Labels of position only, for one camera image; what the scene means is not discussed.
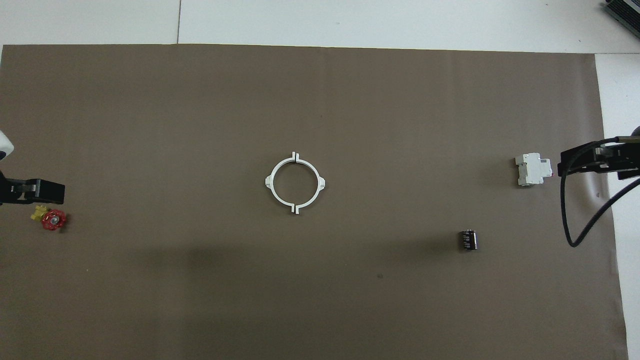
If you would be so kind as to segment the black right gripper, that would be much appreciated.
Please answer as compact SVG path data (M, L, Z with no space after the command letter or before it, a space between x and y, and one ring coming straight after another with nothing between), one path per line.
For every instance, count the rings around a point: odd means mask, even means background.
M570 173L618 173L618 180L640 176L638 142L598 146L588 143L564 150L558 157L559 177L577 153L580 155L572 162Z

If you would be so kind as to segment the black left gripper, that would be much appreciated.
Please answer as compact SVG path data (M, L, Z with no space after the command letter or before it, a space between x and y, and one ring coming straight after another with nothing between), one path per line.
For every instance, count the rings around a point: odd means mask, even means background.
M0 205L18 204L29 205L37 201L30 194L39 186L39 202L46 204L63 205L66 198L66 186L57 182L29 178L20 180L7 178L0 172Z

